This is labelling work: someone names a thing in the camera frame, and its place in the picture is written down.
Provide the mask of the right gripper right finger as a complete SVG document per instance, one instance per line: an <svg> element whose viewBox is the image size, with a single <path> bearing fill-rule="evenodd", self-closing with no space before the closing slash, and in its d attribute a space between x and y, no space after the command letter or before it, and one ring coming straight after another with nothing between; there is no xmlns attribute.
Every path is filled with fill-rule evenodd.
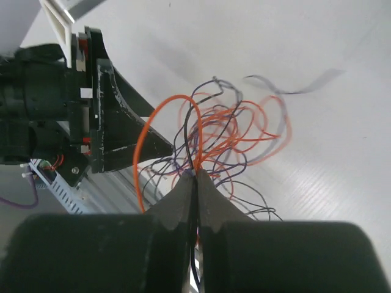
<svg viewBox="0 0 391 293"><path fill-rule="evenodd" d="M387 292L368 236L348 222L252 220L197 172L203 292Z"/></svg>

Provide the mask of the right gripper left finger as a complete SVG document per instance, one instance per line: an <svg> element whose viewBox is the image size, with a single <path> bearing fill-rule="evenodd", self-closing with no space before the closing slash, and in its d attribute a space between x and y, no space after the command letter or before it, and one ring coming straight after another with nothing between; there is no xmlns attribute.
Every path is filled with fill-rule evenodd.
<svg viewBox="0 0 391 293"><path fill-rule="evenodd" d="M1 261L2 292L188 292L196 181L143 214L41 214L22 222Z"/></svg>

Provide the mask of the aluminium mounting rail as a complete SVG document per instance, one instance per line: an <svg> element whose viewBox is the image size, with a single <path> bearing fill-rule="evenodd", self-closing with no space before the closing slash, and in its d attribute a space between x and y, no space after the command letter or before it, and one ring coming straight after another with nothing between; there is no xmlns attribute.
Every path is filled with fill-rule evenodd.
<svg viewBox="0 0 391 293"><path fill-rule="evenodd" d="M171 184L171 177L160 177L150 170L144 170L139 175L144 209L148 210L161 200L170 191ZM88 172L80 182L78 190L89 213L141 213L134 170L131 167L107 173Z"/></svg>

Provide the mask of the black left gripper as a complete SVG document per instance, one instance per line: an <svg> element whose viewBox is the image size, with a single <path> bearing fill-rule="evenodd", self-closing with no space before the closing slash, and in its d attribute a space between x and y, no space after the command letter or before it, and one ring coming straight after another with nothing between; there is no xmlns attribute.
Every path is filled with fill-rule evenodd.
<svg viewBox="0 0 391 293"><path fill-rule="evenodd" d="M145 121L120 93L104 54L102 33L71 36L71 55L58 44L19 49L1 60L1 163L48 161L74 186L92 173L133 165Z"/></svg>

